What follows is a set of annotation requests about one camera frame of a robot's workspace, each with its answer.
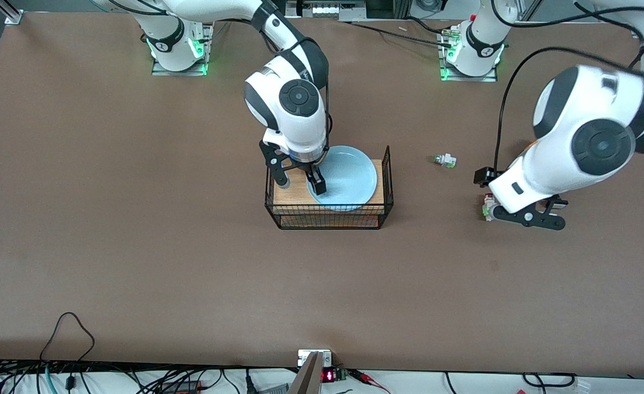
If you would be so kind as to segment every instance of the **small connector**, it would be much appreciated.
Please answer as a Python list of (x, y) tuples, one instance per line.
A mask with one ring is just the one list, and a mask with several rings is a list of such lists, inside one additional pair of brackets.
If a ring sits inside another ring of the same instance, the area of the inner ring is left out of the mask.
[(434, 162), (442, 167), (453, 168), (456, 166), (456, 158), (451, 154), (435, 155)]
[(461, 35), (460, 30), (453, 30), (453, 29), (444, 29), (441, 31), (441, 35), (443, 37), (455, 37), (458, 38)]
[(65, 390), (71, 390), (76, 386), (76, 378), (73, 376), (69, 376), (66, 378), (66, 383), (64, 383), (64, 389)]
[(492, 222), (492, 220), (495, 218), (492, 216), (492, 207), (497, 205), (495, 196), (492, 195), (492, 193), (486, 193), (483, 202), (484, 204), (482, 205), (482, 216), (485, 217), (485, 222)]
[(347, 369), (347, 372), (349, 372), (349, 376), (357, 379), (357, 381), (363, 384), (370, 384), (371, 378), (367, 374), (364, 374), (364, 372), (361, 372), (357, 369)]

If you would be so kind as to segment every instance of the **electrical connector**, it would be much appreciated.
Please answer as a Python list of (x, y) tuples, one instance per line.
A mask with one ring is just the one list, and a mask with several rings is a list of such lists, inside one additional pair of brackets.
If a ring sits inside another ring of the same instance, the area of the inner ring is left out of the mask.
[(249, 376), (249, 374), (246, 375), (246, 394), (259, 394), (259, 392), (256, 391), (254, 382), (251, 380), (251, 376)]
[(64, 389), (69, 391), (76, 387), (76, 378), (69, 376), (66, 378), (66, 383), (64, 383)]
[(453, 168), (456, 166), (456, 158), (451, 154), (435, 155), (434, 162), (442, 167)]
[(370, 376), (368, 376), (367, 374), (364, 374), (364, 372), (361, 372), (357, 369), (347, 369), (347, 372), (349, 372), (349, 376), (351, 376), (354, 379), (357, 379), (357, 381), (363, 384), (370, 385), (370, 382), (373, 380)]
[(492, 193), (486, 193), (485, 199), (483, 200), (484, 204), (482, 205), (482, 216), (485, 217), (485, 222), (492, 222), (495, 218), (492, 216), (492, 207), (497, 205), (494, 195)]

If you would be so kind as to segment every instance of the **red wire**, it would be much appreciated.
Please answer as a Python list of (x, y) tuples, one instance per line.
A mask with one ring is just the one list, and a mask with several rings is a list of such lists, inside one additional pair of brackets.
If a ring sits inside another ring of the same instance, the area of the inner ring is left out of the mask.
[(381, 390), (387, 392), (387, 394), (392, 394), (392, 392), (388, 391), (388, 389), (386, 389), (385, 387), (381, 386), (378, 382), (373, 381), (373, 383), (375, 383), (375, 384), (370, 384), (370, 385), (373, 386), (373, 387), (378, 387), (378, 389), (381, 389)]

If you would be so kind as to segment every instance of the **wooden board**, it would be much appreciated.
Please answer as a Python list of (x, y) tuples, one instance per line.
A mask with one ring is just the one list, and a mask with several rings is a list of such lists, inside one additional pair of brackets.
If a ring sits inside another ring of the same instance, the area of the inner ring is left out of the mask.
[[(383, 204), (383, 161), (379, 159), (372, 159), (371, 161), (375, 165), (378, 182), (375, 192), (373, 192), (373, 196), (368, 200), (367, 204)], [(287, 172), (287, 176), (290, 178), (290, 186), (287, 189), (282, 189), (277, 184), (274, 185), (274, 205), (319, 204), (312, 198), (312, 194), (307, 189), (307, 179), (305, 179), (303, 170), (297, 168), (290, 170)]]

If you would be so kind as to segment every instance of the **black cable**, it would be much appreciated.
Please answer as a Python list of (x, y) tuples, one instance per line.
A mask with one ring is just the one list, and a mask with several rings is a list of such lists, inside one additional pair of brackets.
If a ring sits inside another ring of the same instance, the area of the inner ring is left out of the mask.
[[(527, 379), (527, 375), (532, 375), (533, 377), (537, 378), (537, 381), (539, 383), (535, 384), (529, 381)], [(568, 376), (570, 377), (570, 381), (567, 383), (562, 383), (562, 384), (553, 384), (553, 383), (543, 383), (543, 379), (537, 374), (536, 372), (525, 372), (522, 374), (522, 380), (524, 381), (525, 384), (528, 384), (529, 386), (532, 387), (537, 387), (538, 389), (542, 389), (543, 394), (547, 394), (545, 389), (547, 387), (554, 387), (555, 389), (564, 389), (564, 387), (570, 387), (575, 384), (575, 375), (574, 374), (559, 374), (556, 376)]]
[(373, 30), (374, 32), (379, 32), (379, 33), (389, 34), (389, 35), (395, 36), (395, 37), (404, 38), (405, 40), (412, 40), (413, 42), (430, 43), (431, 45), (439, 45), (440, 47), (451, 48), (451, 45), (449, 43), (433, 42), (432, 40), (425, 40), (424, 38), (410, 37), (410, 36), (406, 36), (404, 34), (398, 34), (398, 33), (394, 33), (394, 32), (388, 32), (387, 30), (377, 29), (376, 27), (370, 27), (370, 26), (366, 26), (366, 25), (357, 25), (357, 24), (352, 23), (352, 22), (344, 22), (344, 23), (348, 23), (349, 25), (356, 26), (356, 27), (362, 27), (362, 28), (368, 29), (368, 30)]
[(208, 387), (205, 387), (203, 390), (211, 389), (212, 387), (215, 387), (215, 384), (219, 383), (220, 379), (222, 379), (222, 369), (220, 369), (220, 376), (217, 377), (215, 380), (215, 383), (211, 384)]
[(79, 370), (79, 376), (81, 376), (81, 381), (84, 383), (84, 388), (86, 389), (87, 394), (91, 394), (89, 385), (86, 383), (86, 379), (84, 378), (84, 371), (82, 371), (81, 369)]
[(121, 8), (122, 10), (126, 10), (129, 13), (136, 13), (137, 15), (149, 15), (149, 16), (168, 15), (166, 13), (166, 11), (164, 11), (164, 10), (162, 10), (162, 12), (149, 13), (149, 12), (145, 12), (145, 11), (142, 11), (142, 10), (136, 10), (134, 8), (125, 7), (124, 5), (122, 5), (122, 4), (118, 3), (118, 2), (115, 2), (115, 0), (108, 0), (108, 1), (110, 3), (112, 3), (113, 5), (115, 5), (115, 7), (117, 7), (117, 8)]
[(224, 370), (224, 369), (220, 369), (220, 371), (222, 372), (222, 377), (223, 377), (227, 382), (229, 382), (229, 384), (231, 384), (231, 385), (232, 385), (232, 387), (234, 387), (234, 389), (235, 389), (235, 390), (237, 390), (237, 394), (242, 394), (241, 392), (239, 392), (239, 388), (237, 387), (237, 385), (235, 385), (234, 383), (232, 383), (232, 381), (230, 381), (229, 379), (227, 379), (227, 375), (225, 374), (225, 370)]
[(144, 5), (144, 7), (152, 8), (152, 10), (155, 10), (157, 12), (164, 13), (164, 15), (167, 15), (166, 10), (162, 10), (161, 8), (156, 7), (156, 5), (151, 5), (151, 4), (147, 3), (147, 2), (145, 2), (144, 0), (137, 0), (137, 2), (142, 4), (142, 5)]
[(162, 389), (162, 392), (167, 391), (168, 389), (171, 389), (172, 387), (174, 388), (174, 392), (180, 392), (179, 389), (182, 386), (182, 384), (187, 382), (189, 380), (189, 378), (191, 377), (191, 375), (196, 373), (196, 372), (197, 372), (197, 370), (192, 370), (190, 372), (188, 372), (188, 371), (185, 372), (185, 375), (183, 375), (182, 377), (176, 379), (173, 382), (169, 382), (169, 386), (167, 386), (165, 389)]
[(446, 375), (446, 383), (449, 384), (449, 389), (451, 389), (452, 394), (457, 394), (456, 391), (454, 390), (453, 385), (451, 384), (451, 378), (449, 377), (449, 373), (444, 372), (444, 374)]
[(550, 22), (512, 23), (512, 22), (507, 22), (507, 20), (504, 20), (504, 18), (502, 18), (502, 16), (499, 14), (499, 12), (497, 11), (497, 7), (495, 6), (495, 0), (490, 0), (490, 5), (492, 6), (492, 12), (494, 12), (495, 16), (497, 17), (497, 20), (499, 20), (500, 22), (502, 22), (503, 24), (505, 24), (505, 25), (507, 25), (509, 27), (545, 27), (545, 26), (557, 25), (557, 24), (563, 23), (563, 22), (571, 22), (573, 20), (578, 20), (578, 19), (583, 19), (583, 18), (589, 18), (589, 17), (596, 18), (599, 15), (604, 15), (604, 14), (609, 14), (609, 13), (618, 13), (618, 12), (622, 12), (622, 11), (642, 11), (642, 12), (644, 12), (644, 7), (616, 7), (616, 8), (607, 8), (606, 10), (599, 10), (599, 11), (593, 11), (593, 12), (588, 11), (587, 13), (583, 13), (582, 15), (569, 16), (567, 18), (551, 20)]
[(512, 73), (512, 77), (509, 78), (509, 82), (507, 82), (507, 87), (504, 90), (504, 95), (502, 95), (502, 104), (500, 104), (500, 109), (499, 109), (499, 120), (497, 122), (497, 142), (495, 142), (495, 156), (494, 156), (494, 164), (493, 168), (497, 170), (497, 159), (499, 156), (499, 146), (500, 146), (500, 141), (502, 139), (502, 119), (504, 118), (504, 107), (505, 103), (507, 103), (507, 95), (509, 94), (509, 90), (512, 87), (512, 83), (514, 82), (514, 78), (517, 77), (517, 73), (519, 70), (524, 67), (524, 64), (528, 62), (530, 59), (532, 59), (534, 56), (539, 55), (539, 53), (544, 53), (544, 52), (550, 52), (550, 51), (556, 51), (556, 52), (566, 52), (566, 53), (572, 53), (574, 55), (582, 56), (585, 58), (588, 58), (590, 60), (597, 60), (600, 63), (604, 63), (605, 65), (608, 65), (614, 69), (618, 69), (622, 72), (628, 72), (629, 74), (635, 74), (635, 75), (642, 75), (642, 72), (638, 72), (636, 70), (630, 70), (626, 66), (620, 65), (618, 63), (612, 62), (611, 60), (605, 59), (604, 57), (600, 57), (597, 55), (593, 55), (591, 53), (587, 52), (582, 52), (581, 50), (573, 49), (573, 48), (565, 48), (565, 47), (546, 47), (546, 48), (541, 48), (539, 50), (535, 50), (534, 52), (530, 53), (527, 57), (522, 60), (519, 65), (517, 65), (517, 68), (514, 70)]
[(3, 379), (0, 383), (0, 393), (3, 392), (3, 387), (5, 386), (6, 382), (9, 381), (11, 378), (15, 378), (17, 374), (9, 374), (6, 379)]
[(11, 390), (8, 392), (8, 394), (13, 394), (15, 392), (16, 387), (18, 386), (18, 384), (20, 384), (22, 379), (27, 375), (27, 372), (29, 371), (30, 371), (29, 368), (24, 369), (24, 371), (22, 371), (20, 378), (13, 381), (13, 386), (11, 387)]
[(638, 55), (636, 55), (636, 57), (633, 60), (631, 60), (631, 62), (629, 63), (628, 68), (632, 69), (636, 65), (636, 63), (640, 62), (642, 55), (643, 55), (643, 52), (639, 51)]
[(429, 27), (429, 25), (427, 25), (426, 23), (424, 23), (424, 21), (422, 21), (422, 20), (421, 20), (421, 19), (419, 19), (419, 18), (415, 18), (415, 17), (413, 17), (412, 15), (408, 15), (408, 16), (407, 16), (407, 19), (408, 19), (408, 20), (414, 20), (415, 22), (419, 23), (419, 25), (420, 25), (420, 26), (424, 27), (424, 29), (425, 29), (425, 30), (427, 30), (427, 31), (429, 31), (429, 32), (432, 32), (432, 33), (441, 34), (441, 31), (442, 31), (442, 30), (447, 30), (447, 29), (450, 29), (450, 28), (451, 28), (451, 27), (449, 26), (449, 27), (444, 27), (443, 29), (433, 29), (433, 28)]
[[(592, 13), (592, 11), (590, 11), (587, 8), (583, 7), (578, 2), (573, 2), (573, 5), (575, 5), (575, 8), (577, 8), (578, 10), (580, 10), (580, 11), (582, 11), (584, 13), (587, 13), (587, 14)], [(596, 18), (598, 20), (601, 20), (602, 22), (611, 23), (611, 24), (613, 24), (615, 26), (623, 27), (624, 29), (631, 30), (632, 32), (634, 32), (636, 37), (638, 37), (639, 40), (643, 39), (643, 33), (640, 30), (638, 30), (637, 28), (635, 28), (635, 27), (633, 27), (631, 25), (628, 25), (628, 24), (622, 23), (622, 22), (617, 22), (617, 21), (615, 21), (613, 19), (609, 19), (609, 18), (607, 18), (605, 16), (595, 16), (594, 18)]]
[(163, 382), (165, 382), (167, 379), (171, 379), (171, 377), (178, 376), (180, 373), (181, 373), (181, 371), (180, 371), (180, 370), (175, 370), (175, 371), (174, 371), (174, 370), (172, 370), (172, 369), (171, 369), (171, 370), (167, 371), (167, 372), (166, 372), (166, 374), (164, 374), (164, 376), (162, 376), (161, 378), (154, 379), (154, 381), (152, 381), (152, 382), (148, 383), (148, 384), (145, 386), (145, 387), (146, 387), (146, 389), (145, 389), (145, 390), (146, 390), (147, 392), (156, 392), (156, 388), (157, 388), (160, 384), (162, 384)]
[(79, 324), (79, 327), (81, 327), (81, 329), (84, 330), (86, 335), (88, 335), (89, 338), (91, 338), (91, 346), (89, 347), (89, 349), (87, 349), (87, 351), (84, 352), (84, 354), (81, 355), (81, 357), (76, 359), (76, 362), (81, 361), (87, 354), (89, 354), (94, 349), (94, 346), (96, 346), (96, 338), (91, 334), (89, 330), (86, 329), (86, 327), (84, 327), (84, 324), (81, 322), (81, 319), (79, 319), (79, 316), (76, 316), (74, 312), (64, 312), (63, 314), (61, 314), (61, 316), (59, 316), (59, 319), (57, 319), (57, 323), (54, 325), (54, 331), (52, 331), (52, 335), (51, 337), (49, 337), (49, 341), (47, 341), (47, 343), (44, 345), (44, 347), (42, 348), (42, 351), (39, 352), (40, 361), (47, 362), (47, 360), (44, 359), (44, 352), (47, 350), (49, 345), (54, 340), (54, 336), (57, 334), (57, 329), (59, 329), (59, 323), (61, 323), (62, 318), (64, 318), (64, 316), (67, 316), (67, 315), (74, 317), (76, 322)]
[(35, 375), (35, 376), (34, 376), (34, 377), (35, 377), (35, 382), (34, 382), (34, 384), (35, 384), (35, 387), (37, 388), (37, 394), (42, 394), (42, 393), (39, 391), (39, 368), (40, 368), (41, 366), (42, 366), (42, 363), (40, 362), (40, 364), (39, 364), (39, 365), (37, 365), (37, 371), (35, 371), (35, 373), (34, 373), (34, 375)]
[(137, 383), (137, 386), (140, 387), (140, 390), (137, 392), (137, 394), (149, 394), (149, 392), (145, 392), (146, 387), (142, 384), (140, 381), (139, 376), (137, 376), (136, 372), (130, 368), (130, 372), (124, 371), (123, 373), (127, 375), (130, 379), (132, 379), (133, 382)]

